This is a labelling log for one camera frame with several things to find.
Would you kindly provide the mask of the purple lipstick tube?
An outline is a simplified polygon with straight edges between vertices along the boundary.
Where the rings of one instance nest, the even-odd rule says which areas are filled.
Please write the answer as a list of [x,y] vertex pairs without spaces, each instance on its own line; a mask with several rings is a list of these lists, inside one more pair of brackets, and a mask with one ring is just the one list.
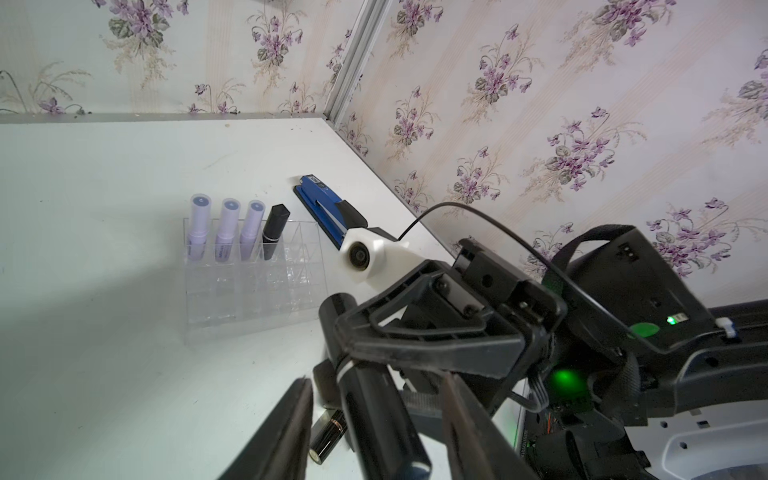
[[187,259],[199,261],[203,258],[208,238],[211,215],[211,199],[205,194],[191,198],[191,213],[186,233]]
[[230,258],[238,231],[240,207],[240,202],[233,198],[227,198],[222,203],[215,238],[214,259],[216,262],[227,262]]
[[265,204],[259,200],[248,203],[245,220],[240,232],[240,258],[243,262],[250,259],[262,225]]

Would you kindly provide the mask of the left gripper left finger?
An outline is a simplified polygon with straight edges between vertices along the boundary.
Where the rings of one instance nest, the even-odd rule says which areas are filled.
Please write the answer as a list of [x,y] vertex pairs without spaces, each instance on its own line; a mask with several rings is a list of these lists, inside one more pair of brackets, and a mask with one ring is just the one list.
[[312,382],[296,379],[219,478],[305,479],[313,404]]

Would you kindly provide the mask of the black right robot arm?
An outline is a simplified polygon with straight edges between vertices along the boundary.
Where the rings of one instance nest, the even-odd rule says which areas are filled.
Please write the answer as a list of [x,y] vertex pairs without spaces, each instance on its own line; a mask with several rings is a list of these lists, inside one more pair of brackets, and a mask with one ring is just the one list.
[[767,397],[767,305],[706,308],[635,227],[603,225],[534,280],[472,239],[320,317],[365,474],[424,478],[427,434],[459,479],[657,479],[728,459],[684,433],[660,455],[640,429]]

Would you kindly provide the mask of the black lipstick silver band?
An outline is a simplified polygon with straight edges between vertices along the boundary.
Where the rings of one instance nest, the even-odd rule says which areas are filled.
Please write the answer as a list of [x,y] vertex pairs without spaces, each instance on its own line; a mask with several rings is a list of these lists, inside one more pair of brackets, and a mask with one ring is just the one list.
[[265,261],[272,259],[289,217],[290,210],[284,204],[271,208],[262,231],[262,258]]
[[319,307],[328,356],[351,443],[365,479],[428,479],[432,464],[388,368],[344,352],[335,324],[356,308],[354,297],[333,294]]

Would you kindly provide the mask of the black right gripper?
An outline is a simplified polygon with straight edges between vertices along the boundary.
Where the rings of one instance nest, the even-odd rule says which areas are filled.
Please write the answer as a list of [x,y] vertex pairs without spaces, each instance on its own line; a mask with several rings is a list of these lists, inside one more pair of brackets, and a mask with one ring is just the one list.
[[[453,265],[422,262],[340,315],[335,334],[355,360],[458,374],[489,413],[505,399],[540,412],[562,299],[473,238]],[[419,336],[420,340],[385,336]]]

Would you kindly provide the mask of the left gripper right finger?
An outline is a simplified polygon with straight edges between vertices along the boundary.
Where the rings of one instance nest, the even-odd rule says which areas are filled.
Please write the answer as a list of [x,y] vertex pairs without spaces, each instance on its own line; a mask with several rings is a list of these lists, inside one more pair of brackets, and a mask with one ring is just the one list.
[[453,479],[538,479],[460,376],[443,376],[439,401]]

